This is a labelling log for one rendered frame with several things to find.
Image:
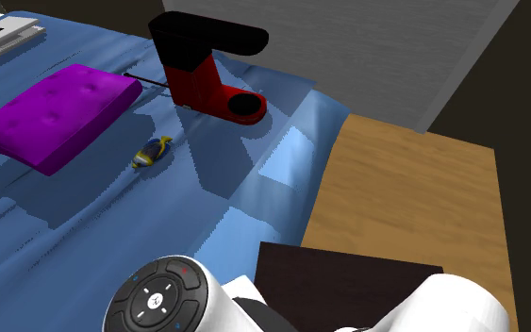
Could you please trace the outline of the purple cushion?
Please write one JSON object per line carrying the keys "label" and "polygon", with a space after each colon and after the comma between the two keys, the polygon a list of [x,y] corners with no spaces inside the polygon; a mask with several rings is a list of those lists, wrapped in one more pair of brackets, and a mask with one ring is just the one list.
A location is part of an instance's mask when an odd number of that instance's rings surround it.
{"label": "purple cushion", "polygon": [[52,175],[141,95],[135,79],[73,64],[0,108],[0,154]]}

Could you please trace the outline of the thin black stick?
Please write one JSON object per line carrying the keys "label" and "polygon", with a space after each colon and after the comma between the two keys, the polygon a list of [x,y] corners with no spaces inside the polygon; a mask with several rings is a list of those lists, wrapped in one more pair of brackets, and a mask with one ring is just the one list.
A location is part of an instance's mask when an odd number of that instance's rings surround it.
{"label": "thin black stick", "polygon": [[169,85],[166,84],[166,83],[157,82],[157,81],[154,81],[154,80],[151,80],[151,79],[148,79],[148,78],[140,77],[140,76],[137,76],[137,75],[132,75],[130,73],[124,73],[124,76],[130,77],[130,78],[135,78],[135,79],[138,79],[140,81],[151,83],[151,84],[154,84],[154,85],[157,85],[157,86],[160,86],[160,87],[169,88]]}

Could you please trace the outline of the bed with blue sheet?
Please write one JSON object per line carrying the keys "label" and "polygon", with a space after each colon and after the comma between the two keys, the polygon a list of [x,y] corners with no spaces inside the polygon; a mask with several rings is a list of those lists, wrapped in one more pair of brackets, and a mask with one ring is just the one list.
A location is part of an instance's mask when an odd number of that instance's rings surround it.
{"label": "bed with blue sheet", "polygon": [[[42,16],[44,35],[0,58],[0,107],[74,63],[163,82],[154,44]],[[114,292],[142,265],[195,257],[227,282],[253,276],[262,242],[304,237],[332,146],[348,115],[312,82],[224,55],[229,85],[263,93],[266,117],[231,124],[141,96],[56,174],[0,155],[0,332],[101,332]],[[132,158],[152,139],[170,151]]]}

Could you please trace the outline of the dark robot stand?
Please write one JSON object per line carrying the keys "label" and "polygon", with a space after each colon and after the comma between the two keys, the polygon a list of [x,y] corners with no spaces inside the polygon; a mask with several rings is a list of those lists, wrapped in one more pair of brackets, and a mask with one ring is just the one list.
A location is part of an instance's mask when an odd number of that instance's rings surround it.
{"label": "dark robot stand", "polygon": [[299,332],[371,327],[440,266],[285,244],[259,247],[255,285]]}

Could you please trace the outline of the blue and yellow toy fish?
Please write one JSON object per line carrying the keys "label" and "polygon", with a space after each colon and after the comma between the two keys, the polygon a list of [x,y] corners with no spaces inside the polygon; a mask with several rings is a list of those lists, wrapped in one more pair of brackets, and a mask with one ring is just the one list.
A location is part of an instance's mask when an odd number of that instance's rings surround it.
{"label": "blue and yellow toy fish", "polygon": [[161,136],[159,139],[152,139],[147,142],[142,149],[132,158],[131,167],[149,167],[163,158],[170,151],[170,142],[173,139]]}

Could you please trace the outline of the red and black coffee machine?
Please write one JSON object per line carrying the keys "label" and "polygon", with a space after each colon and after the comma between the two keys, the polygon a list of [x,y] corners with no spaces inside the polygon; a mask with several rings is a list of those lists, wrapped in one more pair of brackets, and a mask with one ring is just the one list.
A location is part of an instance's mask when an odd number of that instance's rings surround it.
{"label": "red and black coffee machine", "polygon": [[212,52],[254,56],[269,42],[265,29],[175,10],[159,14],[148,28],[176,105],[240,125],[262,120],[265,97],[225,85]]}

